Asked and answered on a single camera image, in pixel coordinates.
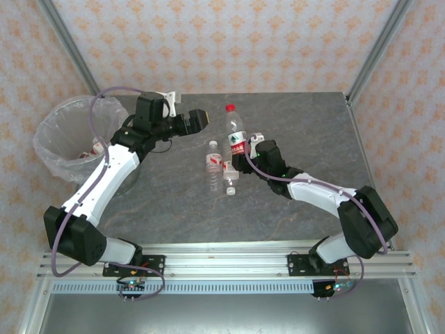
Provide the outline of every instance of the red bottle cap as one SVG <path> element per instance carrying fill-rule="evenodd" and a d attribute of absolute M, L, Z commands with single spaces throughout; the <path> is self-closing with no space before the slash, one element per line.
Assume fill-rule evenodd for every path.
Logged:
<path fill-rule="evenodd" d="M 234 104 L 228 104 L 227 106 L 225 106 L 225 110 L 226 112 L 230 112 L 230 111 L 235 111 L 235 105 Z"/>

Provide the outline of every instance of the cable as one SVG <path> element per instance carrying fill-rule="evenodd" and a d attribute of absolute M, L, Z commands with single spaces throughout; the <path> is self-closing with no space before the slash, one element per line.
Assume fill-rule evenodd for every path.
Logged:
<path fill-rule="evenodd" d="M 63 231 L 64 231 L 66 225 L 68 224 L 69 219 L 73 215 L 74 211 L 82 203 L 82 201 L 86 198 L 86 196 L 88 196 L 88 194 L 97 186 L 97 184 L 100 182 L 100 180 L 104 177 L 105 172 L 108 170 L 108 163 L 110 161 L 110 152 L 108 151 L 108 146 L 107 146 L 107 144 L 105 144 L 104 139 L 102 139 L 102 137 L 97 133 L 97 130 L 96 130 L 95 125 L 94 125 L 94 122 L 92 120 L 92 108 L 93 108 L 95 102 L 97 101 L 97 99 L 99 99 L 101 96 L 104 96 L 105 93 L 111 92 L 112 90 L 131 90 L 131 91 L 137 92 L 137 93 L 144 93 L 143 90 L 132 88 L 132 87 L 115 86 L 115 87 L 106 88 L 106 89 L 100 91 L 91 100 L 90 106 L 88 107 L 88 124 L 90 125 L 91 132 L 95 135 L 95 138 L 97 139 L 97 141 L 104 148 L 105 163 L 104 163 L 104 167 L 102 168 L 100 174 L 97 176 L 96 180 L 90 185 L 90 187 L 85 191 L 85 193 L 83 193 L 83 195 L 79 198 L 78 203 L 73 205 L 73 207 L 69 210 L 69 212 L 66 214 L 65 218 L 63 219 L 63 221 L 62 221 L 62 223 L 61 223 L 61 225 L 60 225 L 60 227 L 58 229 L 56 238 L 54 239 L 53 248 L 51 250 L 51 271 L 52 271 L 52 273 L 53 273 L 53 275 L 55 277 L 63 277 L 65 275 L 69 274 L 70 272 L 72 272 L 78 266 L 81 265 L 81 263 L 78 262 L 74 266 L 69 268 L 68 270 L 66 270 L 66 271 L 64 271 L 62 273 L 59 273 L 57 271 L 57 268 L 56 268 L 57 248 L 58 248 L 58 245 L 59 245 L 59 242 L 60 242 L 60 238 L 62 237 Z"/>
<path fill-rule="evenodd" d="M 153 274 L 155 274 L 156 276 L 158 276 L 158 277 L 161 278 L 161 280 L 162 280 L 162 285 L 161 285 L 161 287 L 160 287 L 159 289 L 157 289 L 155 292 L 153 292 L 153 293 L 151 293 L 151 294 L 144 294 L 143 296 L 140 296 L 140 297 L 138 297 L 138 298 L 136 298 L 136 299 L 132 299 L 133 301 L 143 301 L 143 300 L 145 300 L 145 299 L 152 298 L 152 297 L 154 297 L 154 296 L 157 296 L 162 290 L 165 289 L 165 278 L 164 278 L 164 276 L 162 275 L 162 273 L 160 273 L 159 271 L 156 271 L 156 270 L 151 269 L 151 268 L 138 267 L 138 266 L 130 266 L 129 264 L 120 264 L 120 263 L 117 263 L 117 262 L 110 262 L 110 264 L 112 264 L 113 266 L 121 267 L 121 268 L 128 268 L 128 269 L 135 269 L 135 270 L 143 270 L 143 271 L 146 271 L 146 272 L 149 272 L 149 273 L 153 273 Z M 119 297 L 125 301 L 127 298 L 126 298 L 125 295 L 122 293 L 123 289 L 124 289 L 124 286 L 121 286 L 121 288 L 119 289 Z"/>
<path fill-rule="evenodd" d="M 334 271 L 335 271 L 335 283 L 337 283 L 337 278 L 339 277 L 339 272 L 337 270 L 337 266 L 334 266 Z"/>
<path fill-rule="evenodd" d="M 383 251 L 378 251 L 377 254 L 385 255 L 385 254 L 388 253 L 388 246 L 387 246 L 387 244 L 386 244 L 386 242 L 385 242 L 385 238 L 383 237 L 383 235 L 382 235 L 381 231 L 379 230 L 377 224 L 375 223 L 373 217 L 369 214 L 368 210 L 366 210 L 365 207 L 360 203 L 360 201 L 358 201 L 354 196 L 350 195 L 349 193 L 347 193 L 347 192 L 345 192 L 345 191 L 341 191 L 340 188 L 338 188 L 338 187 L 336 187 L 336 186 L 333 186 L 333 185 L 331 185 L 331 184 L 329 184 L 329 183 L 320 181 L 320 180 L 306 180 L 306 179 L 299 179 L 299 178 L 288 179 L 288 178 L 285 178 L 285 177 L 276 177 L 276 176 L 272 176 L 272 175 L 266 174 L 265 172 L 263 172 L 262 170 L 260 170 L 258 167 L 256 167 L 255 164 L 254 164 L 254 163 L 252 162 L 252 160 L 250 159 L 250 156 L 249 156 L 249 155 L 250 155 L 250 150 L 247 150 L 247 146 L 250 145 L 250 139 L 251 139 L 252 137 L 253 137 L 253 136 L 251 136 L 251 137 L 249 138 L 249 141 L 246 143 L 246 149 L 244 150 L 244 155 L 245 155 L 245 158 L 246 158 L 246 160 L 248 161 L 250 167 L 252 167 L 254 171 L 256 171 L 258 174 L 260 174 L 260 175 L 262 175 L 262 176 L 264 176 L 264 177 L 266 177 L 266 178 L 268 178 L 268 179 L 271 179 L 271 180 L 282 181 L 282 182 L 302 182 L 302 183 L 308 183 L 308 184 L 317 184 L 317 185 L 319 185 L 319 186 L 324 186 L 324 187 L 327 188 L 327 189 L 330 189 L 330 190 L 333 190 L 333 191 L 335 191 L 335 192 L 338 192 L 338 193 L 340 193 L 340 194 L 342 194 L 342 195 L 345 195 L 345 196 L 346 196 L 347 198 L 349 198 L 355 205 L 358 206 L 358 208 L 360 209 L 360 211 L 363 212 L 363 214 L 365 215 L 365 217 L 368 219 L 369 223 L 372 225 L 372 227 L 373 227 L 375 233 L 377 234 L 377 237 L 378 237 L 378 239 L 379 239 L 379 241 L 380 241 L 380 243 L 382 244 L 382 247 L 383 247 Z M 357 284 L 354 285 L 354 286 L 353 286 L 351 289 L 349 289 L 347 292 L 345 292 L 344 294 L 340 294 L 340 295 L 338 295 L 338 296 L 330 297 L 331 299 L 339 299 L 339 298 L 342 298 L 343 296 L 345 296 L 345 295 L 351 293 L 352 291 L 354 291 L 355 289 L 357 289 L 357 288 L 362 284 L 362 282 L 363 282 L 363 277 L 364 277 L 364 263 L 363 263 L 363 260 L 361 259 L 360 256 L 356 255 L 355 257 L 359 260 L 359 262 L 360 262 L 360 266 L 361 266 L 361 269 L 362 269 L 362 272 L 361 272 L 361 275 L 360 275 L 360 279 L 358 280 Z"/>
<path fill-rule="evenodd" d="M 146 263 L 144 263 L 141 267 L 144 267 L 144 268 L 145 268 L 145 267 L 148 266 L 148 264 L 149 264 L 149 262 L 146 262 Z M 123 276 L 123 277 L 119 277 L 119 278 L 116 280 L 116 283 L 117 283 L 117 284 L 121 284 L 121 285 L 128 285 L 129 283 L 123 281 L 125 278 L 128 278 L 128 277 L 134 278 L 135 276 Z M 145 277 L 145 271 L 144 271 L 144 273 L 142 274 L 141 279 L 144 278 L 144 277 Z"/>
<path fill-rule="evenodd" d="M 346 271 L 344 271 L 341 268 L 335 268 L 335 270 L 337 270 L 337 273 L 335 274 L 335 278 L 336 279 L 338 278 L 338 271 L 340 271 L 341 273 L 344 273 L 348 277 L 348 279 L 350 280 L 349 274 Z"/>
<path fill-rule="evenodd" d="M 151 151 L 150 153 L 165 153 L 165 152 L 167 152 L 173 146 L 173 141 L 171 139 L 169 139 L 168 141 L 170 142 L 170 146 L 168 147 L 167 150 L 164 150 L 164 151 Z"/>
<path fill-rule="evenodd" d="M 130 124 L 130 122 L 134 119 L 135 115 L 136 115 L 135 113 L 132 113 L 127 118 L 125 118 L 125 121 L 122 123 L 122 126 L 123 127 L 128 127 L 128 124 Z"/>
<path fill-rule="evenodd" d="M 360 256 L 357 256 L 357 255 L 356 255 L 355 257 L 359 260 L 359 262 L 360 262 L 360 268 L 361 268 L 361 270 L 362 270 L 362 272 L 360 273 L 360 278 L 359 278 L 357 284 L 354 285 L 353 287 L 351 287 L 351 288 L 350 288 L 347 292 L 345 292 L 344 294 L 339 294 L 339 295 L 337 295 L 337 296 L 332 296 L 332 297 L 330 297 L 330 299 L 340 299 L 340 298 L 343 298 L 343 297 L 346 296 L 347 294 L 350 294 L 352 291 L 356 290 L 356 289 L 362 284 L 362 282 L 363 282 L 363 277 L 364 277 L 364 263 L 363 263 L 363 260 L 362 260 L 362 258 L 361 258 Z"/>
<path fill-rule="evenodd" d="M 333 186 L 327 182 L 323 182 L 320 180 L 306 180 L 306 179 L 300 179 L 300 178 L 293 178 L 293 179 L 288 179 L 285 177 L 276 177 L 276 176 L 272 176 L 269 174 L 266 174 L 265 172 L 263 172 L 262 170 L 260 170 L 258 167 L 256 167 L 254 165 L 254 163 L 252 162 L 252 160 L 249 157 L 250 152 L 248 152 L 248 150 L 244 150 L 244 155 L 246 160 L 248 161 L 248 163 L 250 164 L 250 167 L 253 168 L 253 170 L 255 170 L 258 174 L 271 179 L 271 180 L 275 180 L 275 181 L 284 181 L 284 182 L 302 182 L 302 183 L 307 183 L 307 184 L 317 184 L 319 186 L 323 186 L 327 189 L 333 190 L 336 193 L 340 193 L 341 195 L 345 195 L 347 198 L 349 198 L 351 201 L 354 202 L 355 205 L 358 206 L 358 208 L 360 209 L 361 212 L 363 212 L 363 214 L 365 215 L 365 217 L 368 219 L 369 223 L 371 224 L 371 226 L 373 227 L 375 233 L 377 234 L 377 237 L 380 241 L 380 243 L 382 244 L 383 247 L 383 251 L 377 251 L 377 254 L 381 254 L 381 255 L 385 255 L 388 253 L 388 246 L 386 244 L 385 238 L 383 237 L 381 231 L 379 230 L 377 224 L 375 223 L 373 217 L 369 214 L 368 210 L 365 209 L 365 207 L 360 203 L 360 201 L 358 201 L 354 196 L 350 195 L 349 193 L 342 191 L 340 188 Z"/>

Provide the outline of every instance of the white bracket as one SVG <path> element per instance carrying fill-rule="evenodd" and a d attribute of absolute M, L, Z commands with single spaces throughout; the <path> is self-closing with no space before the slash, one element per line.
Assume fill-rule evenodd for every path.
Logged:
<path fill-rule="evenodd" d="M 176 108 L 175 103 L 181 103 L 181 94 L 176 94 L 176 92 L 169 92 L 169 93 L 160 93 L 156 92 L 158 94 L 161 94 L 164 96 L 164 98 L 167 100 L 168 105 L 170 106 L 170 113 L 168 112 L 168 107 L 164 105 L 164 110 L 162 113 L 162 117 L 166 118 L 168 116 L 175 117 L 176 116 Z"/>
<path fill-rule="evenodd" d="M 256 146 L 264 141 L 264 136 L 261 132 L 257 132 L 251 135 L 248 139 L 250 139 L 250 158 L 255 159 L 257 157 Z"/>

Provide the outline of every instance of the metal frame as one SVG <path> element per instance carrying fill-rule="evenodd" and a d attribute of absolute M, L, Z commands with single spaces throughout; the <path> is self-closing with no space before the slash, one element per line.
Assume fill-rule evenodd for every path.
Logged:
<path fill-rule="evenodd" d="M 54 283 L 52 294 L 112 294 L 121 285 L 114 280 L 62 280 Z M 128 287 L 123 294 L 151 294 L 161 288 L 160 280 L 147 280 L 144 287 Z M 309 280 L 167 280 L 164 294 L 313 294 Z"/>
<path fill-rule="evenodd" d="M 368 58 L 364 62 L 362 69 L 357 75 L 350 92 L 346 96 L 348 103 L 353 104 L 356 100 L 358 100 L 358 97 L 371 76 L 372 71 L 384 54 L 387 45 L 396 32 L 399 24 L 403 21 L 405 13 L 412 2 L 413 0 L 398 0 L 391 15 L 389 16 L 388 22 L 385 24 L 385 27 L 375 42 L 371 52 L 368 55 Z"/>
<path fill-rule="evenodd" d="M 346 95 L 348 112 L 359 141 L 360 150 L 366 164 L 371 185 L 375 182 L 369 168 L 368 159 L 360 138 L 357 124 L 353 114 L 353 104 L 366 85 L 369 77 L 380 57 L 384 54 L 386 46 L 402 22 L 412 0 L 399 0 L 388 22 L 379 35 L 365 64 L 358 74 L 350 92 Z M 48 20 L 55 28 L 60 41 L 79 70 L 91 93 L 97 94 L 99 87 L 77 48 L 70 32 L 67 30 L 60 14 L 52 0 L 38 0 Z M 307 253 L 315 241 L 268 241 L 245 243 L 217 243 L 217 244 L 162 244 L 146 245 L 145 253 L 162 253 L 168 256 L 165 273 L 168 281 L 179 282 L 187 280 L 257 280 L 290 282 L 287 274 L 286 254 L 291 251 Z M 416 277 L 408 252 L 395 251 L 394 241 L 390 241 L 391 252 L 385 257 L 376 255 L 365 260 L 365 278 L 397 278 L 407 307 L 414 333 L 434 333 L 431 320 L 421 293 L 421 285 Z M 38 333 L 43 322 L 45 311 L 55 282 L 63 282 L 52 276 L 49 267 L 50 254 L 44 254 L 38 272 L 38 280 L 31 295 L 29 306 L 26 309 L 24 320 L 19 333 Z M 58 255 L 58 268 L 66 268 L 74 261 Z M 359 265 L 354 259 L 350 261 L 352 278 L 359 275 Z M 70 280 L 90 282 L 104 280 L 102 266 L 80 267 L 69 276 Z M 304 277 L 302 280 L 311 280 L 314 277 Z"/>
<path fill-rule="evenodd" d="M 307 254 L 316 244 L 308 241 L 248 241 L 210 244 L 153 244 L 143 246 L 143 253 L 167 257 L 164 276 L 169 280 L 294 280 L 287 269 L 286 256 L 296 251 Z M 57 256 L 58 270 L 64 271 L 75 261 Z M 391 251 L 364 260 L 365 278 L 411 278 L 416 272 L 410 253 Z M 356 258 L 349 259 L 352 278 L 359 278 L 360 265 Z M 45 253 L 38 271 L 38 279 L 55 279 L 50 271 L 51 253 Z M 103 280 L 103 264 L 80 267 L 70 280 Z M 299 280 L 330 278 L 302 276 Z"/>
<path fill-rule="evenodd" d="M 93 95 L 96 95 L 100 91 L 99 86 L 97 85 L 95 78 L 91 74 L 90 69 L 86 65 L 86 62 L 83 59 L 81 52 L 77 48 L 73 37 L 71 36 L 65 23 L 63 22 L 62 17 L 57 11 L 57 8 L 54 5 L 53 1 L 38 0 L 38 3 L 40 4 L 41 9 L 47 16 L 49 22 L 54 27 L 54 30 L 56 30 L 56 33 L 60 38 L 60 41 L 65 47 L 67 53 L 70 55 L 74 65 L 77 67 L 77 70 L 79 71 L 80 75 L 85 81 L 85 84 L 88 86 L 88 89 Z"/>
<path fill-rule="evenodd" d="M 286 256 L 296 251 L 307 253 L 316 243 L 307 241 L 249 241 L 234 243 L 208 244 L 152 244 L 144 245 L 144 254 L 164 254 L 165 278 L 167 283 L 177 285 L 199 284 L 214 285 L 221 282 L 243 284 L 254 282 L 259 284 L 294 283 L 295 277 L 290 277 L 287 269 Z M 67 278 L 52 276 L 51 253 L 45 253 L 38 270 L 37 285 L 26 311 L 21 327 L 21 334 L 38 333 L 43 322 L 49 297 L 53 286 L 61 283 L 69 284 L 107 284 L 114 278 L 102 276 L 103 264 L 91 267 L 79 267 Z M 64 270 L 74 264 L 74 260 L 63 255 L 57 256 L 58 270 Z M 387 255 L 376 255 L 364 260 L 365 279 L 398 279 L 403 298 L 414 333 L 431 334 L 425 305 L 419 303 L 419 284 L 407 251 L 391 250 Z M 360 265 L 355 258 L 349 259 L 350 277 L 358 279 Z M 313 279 L 331 278 L 327 276 L 298 277 L 299 282 L 310 282 Z M 152 285 L 158 278 L 149 278 Z"/>

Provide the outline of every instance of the lying water bottle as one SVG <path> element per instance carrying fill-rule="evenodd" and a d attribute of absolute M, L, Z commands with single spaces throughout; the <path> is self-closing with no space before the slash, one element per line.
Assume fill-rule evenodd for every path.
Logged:
<path fill-rule="evenodd" d="M 221 157 L 216 141 L 210 141 L 209 143 L 209 149 L 206 155 L 206 172 L 210 192 L 221 192 L 223 189 L 223 158 Z"/>
<path fill-rule="evenodd" d="M 239 172 L 232 165 L 232 149 L 228 141 L 224 144 L 224 162 L 222 164 L 222 180 L 226 194 L 235 195 L 236 185 L 239 180 Z"/>

